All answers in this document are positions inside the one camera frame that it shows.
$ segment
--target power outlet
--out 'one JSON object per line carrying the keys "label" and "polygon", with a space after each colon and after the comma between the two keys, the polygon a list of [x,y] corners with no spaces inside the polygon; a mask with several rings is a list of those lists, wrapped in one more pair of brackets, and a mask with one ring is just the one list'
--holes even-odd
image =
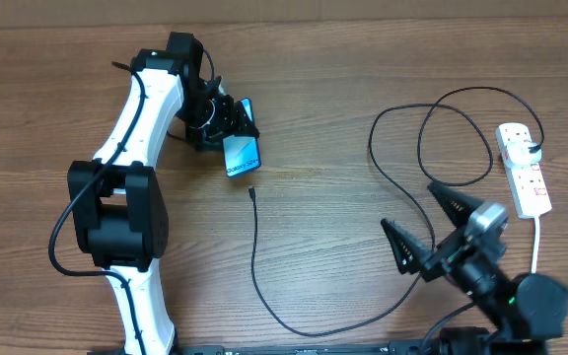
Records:
{"label": "power outlet", "polygon": [[[530,130],[520,123],[504,123],[497,128],[501,158],[510,159],[506,146],[512,142],[532,142]],[[510,168],[505,165],[512,198],[519,218],[533,218],[551,210],[547,185],[539,164]]]}

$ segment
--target smartphone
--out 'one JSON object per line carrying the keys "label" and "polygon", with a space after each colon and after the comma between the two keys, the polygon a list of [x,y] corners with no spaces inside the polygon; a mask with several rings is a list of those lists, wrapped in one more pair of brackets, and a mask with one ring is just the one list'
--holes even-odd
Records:
{"label": "smartphone", "polygon": [[[248,118],[253,121],[251,100],[242,99]],[[262,165],[257,139],[253,137],[229,136],[223,139],[225,151],[225,168],[229,178],[240,176],[256,170]]]}

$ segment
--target wood grain surface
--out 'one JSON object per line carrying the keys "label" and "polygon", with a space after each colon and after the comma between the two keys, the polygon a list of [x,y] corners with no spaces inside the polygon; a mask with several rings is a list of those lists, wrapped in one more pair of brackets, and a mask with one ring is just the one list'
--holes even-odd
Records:
{"label": "wood grain surface", "polygon": [[[91,159],[125,102],[130,80],[110,62],[128,62],[142,47],[164,48],[170,31],[196,34],[229,92],[253,100],[262,133],[262,168],[238,179],[226,178],[219,154],[165,143],[158,177],[171,237],[162,279],[183,345],[418,338],[465,304],[465,295],[438,280],[419,284],[392,315],[371,325],[318,339],[288,332],[251,285],[247,193],[252,183],[260,218],[257,279],[281,318],[299,330],[322,331],[375,316],[413,280],[396,271],[380,220],[429,237],[411,203],[369,160],[372,121],[386,107],[431,103],[464,86],[508,89],[541,117],[541,165],[553,211],[541,219],[538,269],[568,284],[568,18],[0,31],[0,354],[84,354],[122,344],[107,281],[57,273],[47,241],[69,200],[69,165]],[[525,109],[502,95],[465,93],[447,104],[472,115],[495,154],[501,123],[525,123],[538,138]],[[384,117],[375,153],[444,237],[451,225],[427,192],[415,155],[425,112]],[[431,173],[452,181],[487,168],[469,124],[442,111],[425,131],[423,159]],[[485,180],[460,190],[508,206],[502,267],[511,275],[526,271],[533,223],[516,218],[500,160]],[[78,250],[71,220],[57,255],[67,267],[93,267]],[[453,324],[487,321],[472,310]],[[566,336],[551,343],[555,354],[568,354],[568,319]]]}
{"label": "wood grain surface", "polygon": [[568,0],[0,0],[0,29],[568,16]]}

